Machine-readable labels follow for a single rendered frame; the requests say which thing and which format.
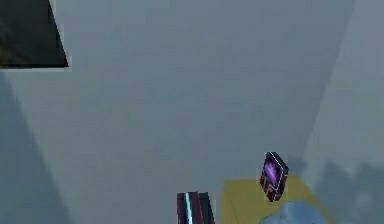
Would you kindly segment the dark framed wall picture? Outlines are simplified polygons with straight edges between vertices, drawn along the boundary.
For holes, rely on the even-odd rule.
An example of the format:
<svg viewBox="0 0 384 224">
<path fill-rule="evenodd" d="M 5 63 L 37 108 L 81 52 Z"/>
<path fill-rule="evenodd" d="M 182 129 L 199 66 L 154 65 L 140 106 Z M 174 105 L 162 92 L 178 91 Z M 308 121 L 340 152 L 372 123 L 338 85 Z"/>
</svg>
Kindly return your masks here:
<svg viewBox="0 0 384 224">
<path fill-rule="evenodd" d="M 49 0 L 0 0 L 0 69 L 65 67 Z"/>
</svg>

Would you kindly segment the dark maroon box cyan stripe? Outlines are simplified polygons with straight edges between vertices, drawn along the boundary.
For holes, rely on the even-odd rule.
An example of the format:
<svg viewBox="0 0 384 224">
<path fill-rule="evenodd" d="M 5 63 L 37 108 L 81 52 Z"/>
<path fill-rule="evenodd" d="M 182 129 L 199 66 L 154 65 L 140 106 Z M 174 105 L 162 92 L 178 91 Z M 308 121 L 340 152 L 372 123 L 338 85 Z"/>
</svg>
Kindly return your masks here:
<svg viewBox="0 0 384 224">
<path fill-rule="evenodd" d="M 177 194 L 177 224 L 215 224 L 207 192 Z"/>
</svg>

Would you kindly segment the pale blue round object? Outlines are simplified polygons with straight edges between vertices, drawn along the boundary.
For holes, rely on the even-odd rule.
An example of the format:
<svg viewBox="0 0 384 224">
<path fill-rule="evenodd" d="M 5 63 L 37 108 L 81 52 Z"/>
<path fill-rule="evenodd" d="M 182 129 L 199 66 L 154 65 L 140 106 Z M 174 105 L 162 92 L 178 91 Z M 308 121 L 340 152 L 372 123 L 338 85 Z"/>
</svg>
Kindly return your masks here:
<svg viewBox="0 0 384 224">
<path fill-rule="evenodd" d="M 327 224 L 327 220 L 315 205 L 298 200 L 283 203 L 258 224 Z"/>
</svg>

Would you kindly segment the yellow table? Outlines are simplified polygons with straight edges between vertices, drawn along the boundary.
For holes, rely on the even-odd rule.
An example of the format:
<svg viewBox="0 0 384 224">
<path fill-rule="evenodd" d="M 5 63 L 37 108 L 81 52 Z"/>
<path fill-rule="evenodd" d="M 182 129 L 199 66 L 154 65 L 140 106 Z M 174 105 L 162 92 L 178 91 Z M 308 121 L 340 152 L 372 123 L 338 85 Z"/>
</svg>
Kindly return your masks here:
<svg viewBox="0 0 384 224">
<path fill-rule="evenodd" d="M 258 224 L 284 202 L 294 200 L 314 205 L 325 216 L 327 224 L 336 224 L 305 182 L 296 175 L 288 176 L 285 192 L 277 202 L 268 200 L 258 178 L 226 180 L 220 204 L 220 224 Z"/>
</svg>

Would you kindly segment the purple black handheld device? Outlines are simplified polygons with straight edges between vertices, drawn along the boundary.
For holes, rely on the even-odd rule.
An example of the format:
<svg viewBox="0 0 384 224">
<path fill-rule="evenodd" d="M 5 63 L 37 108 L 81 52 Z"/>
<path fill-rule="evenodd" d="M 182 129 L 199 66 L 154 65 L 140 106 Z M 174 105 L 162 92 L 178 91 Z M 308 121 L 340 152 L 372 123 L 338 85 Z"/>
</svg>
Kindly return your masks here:
<svg viewBox="0 0 384 224">
<path fill-rule="evenodd" d="M 267 152 L 260 175 L 260 185 L 270 202 L 279 201 L 285 189 L 289 168 L 276 152 Z"/>
</svg>

